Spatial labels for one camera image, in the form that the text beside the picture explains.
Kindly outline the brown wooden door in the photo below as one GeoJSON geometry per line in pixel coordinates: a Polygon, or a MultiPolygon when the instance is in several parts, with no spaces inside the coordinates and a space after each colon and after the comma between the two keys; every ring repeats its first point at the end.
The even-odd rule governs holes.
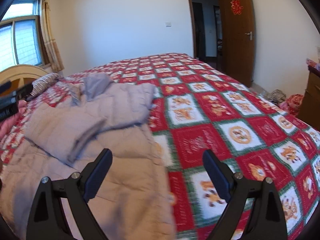
{"type": "Polygon", "coordinates": [[[240,0],[241,15],[231,11],[231,0],[219,0],[222,23],[222,69],[230,77],[250,87],[254,69],[254,13],[252,0],[240,0]],[[253,32],[250,41],[245,33],[253,32]]]}

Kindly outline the cream wooden headboard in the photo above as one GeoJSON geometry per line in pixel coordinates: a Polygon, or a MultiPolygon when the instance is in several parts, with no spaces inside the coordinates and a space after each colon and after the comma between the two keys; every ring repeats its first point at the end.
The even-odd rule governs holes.
{"type": "Polygon", "coordinates": [[[11,86],[8,90],[1,92],[1,96],[5,96],[23,87],[24,85],[35,81],[42,76],[47,75],[48,72],[41,67],[32,66],[28,64],[20,64],[13,67],[9,67],[4,71],[1,71],[1,85],[10,81],[11,86]]]}

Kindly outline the window with frame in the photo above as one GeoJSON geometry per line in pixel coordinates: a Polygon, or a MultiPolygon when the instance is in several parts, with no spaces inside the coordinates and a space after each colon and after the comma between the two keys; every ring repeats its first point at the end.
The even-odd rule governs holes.
{"type": "Polygon", "coordinates": [[[1,20],[1,71],[49,63],[40,28],[40,0],[14,0],[1,20]]]}

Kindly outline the striped pillow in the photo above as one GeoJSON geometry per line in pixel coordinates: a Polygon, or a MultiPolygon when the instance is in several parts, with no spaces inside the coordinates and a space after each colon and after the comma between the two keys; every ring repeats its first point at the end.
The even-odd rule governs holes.
{"type": "Polygon", "coordinates": [[[30,101],[33,98],[36,98],[40,94],[42,94],[45,90],[47,90],[50,86],[54,85],[62,79],[62,75],[58,73],[49,73],[35,81],[32,82],[33,90],[30,95],[26,98],[26,101],[30,101]]]}

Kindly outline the grey cloth on floor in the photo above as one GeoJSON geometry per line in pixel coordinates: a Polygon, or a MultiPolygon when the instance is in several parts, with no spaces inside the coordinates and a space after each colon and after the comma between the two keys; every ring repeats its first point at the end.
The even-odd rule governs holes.
{"type": "Polygon", "coordinates": [[[286,94],[281,90],[275,89],[271,93],[267,91],[262,92],[262,97],[275,105],[278,105],[286,100],[286,94]]]}

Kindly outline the pink folded blanket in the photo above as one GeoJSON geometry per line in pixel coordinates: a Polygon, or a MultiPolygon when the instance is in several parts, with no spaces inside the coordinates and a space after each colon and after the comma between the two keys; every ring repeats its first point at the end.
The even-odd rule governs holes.
{"type": "Polygon", "coordinates": [[[10,132],[13,125],[22,116],[22,114],[26,111],[26,109],[27,109],[27,102],[25,100],[20,100],[18,102],[18,113],[7,118],[4,121],[1,121],[0,140],[2,140],[4,136],[10,132]]]}

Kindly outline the beige quilted down jacket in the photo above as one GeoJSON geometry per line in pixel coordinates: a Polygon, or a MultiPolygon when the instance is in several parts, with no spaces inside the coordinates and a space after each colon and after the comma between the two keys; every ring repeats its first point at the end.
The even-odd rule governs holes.
{"type": "Polygon", "coordinates": [[[68,178],[103,149],[111,165],[89,208],[109,239],[174,239],[165,165],[148,126],[156,87],[115,83],[104,73],[73,85],[76,98],[43,103],[27,121],[24,140],[3,171],[1,214],[20,239],[43,177],[68,178]]]}

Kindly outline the white wall switch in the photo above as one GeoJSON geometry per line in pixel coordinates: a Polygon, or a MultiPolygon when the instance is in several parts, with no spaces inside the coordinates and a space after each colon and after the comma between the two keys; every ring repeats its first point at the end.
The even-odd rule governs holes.
{"type": "Polygon", "coordinates": [[[165,22],[165,27],[166,28],[171,28],[172,27],[172,23],[171,22],[165,22]]]}

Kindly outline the brown wooden cabinet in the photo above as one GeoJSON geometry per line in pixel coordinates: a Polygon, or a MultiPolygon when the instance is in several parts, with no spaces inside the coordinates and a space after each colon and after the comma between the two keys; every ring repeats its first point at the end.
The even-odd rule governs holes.
{"type": "Polygon", "coordinates": [[[319,70],[308,66],[309,77],[297,118],[319,131],[320,128],[320,78],[319,70]]]}

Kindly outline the red double happiness decoration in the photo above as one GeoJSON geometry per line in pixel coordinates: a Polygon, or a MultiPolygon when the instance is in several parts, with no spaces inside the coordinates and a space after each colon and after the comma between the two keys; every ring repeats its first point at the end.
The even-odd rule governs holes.
{"type": "Polygon", "coordinates": [[[240,0],[231,0],[231,11],[234,15],[241,15],[243,8],[240,0]]]}

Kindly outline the red clothes on floor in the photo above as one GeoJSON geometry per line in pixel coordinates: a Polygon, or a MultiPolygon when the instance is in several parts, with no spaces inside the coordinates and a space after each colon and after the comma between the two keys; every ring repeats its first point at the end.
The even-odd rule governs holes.
{"type": "Polygon", "coordinates": [[[292,116],[297,116],[302,105],[304,95],[293,94],[279,104],[279,108],[290,113],[292,116]]]}

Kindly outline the right beige curtain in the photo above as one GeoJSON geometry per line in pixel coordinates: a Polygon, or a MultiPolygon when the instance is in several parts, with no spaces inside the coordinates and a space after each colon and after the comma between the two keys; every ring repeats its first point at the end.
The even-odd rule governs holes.
{"type": "Polygon", "coordinates": [[[44,47],[51,65],[52,72],[61,72],[64,70],[64,65],[56,43],[56,39],[52,33],[49,0],[40,0],[40,27],[44,47]]]}

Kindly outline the red patterned bed sheet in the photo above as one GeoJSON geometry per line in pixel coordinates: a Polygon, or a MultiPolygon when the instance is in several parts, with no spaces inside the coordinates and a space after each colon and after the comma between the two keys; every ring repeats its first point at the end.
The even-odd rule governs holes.
{"type": "MultiPolygon", "coordinates": [[[[33,111],[76,98],[71,87],[96,73],[156,87],[148,126],[166,169],[174,239],[317,238],[319,131],[186,54],[127,59],[63,77],[27,102],[1,140],[3,171],[33,111]]],[[[68,200],[61,202],[72,235],[83,239],[68,200]]]]}

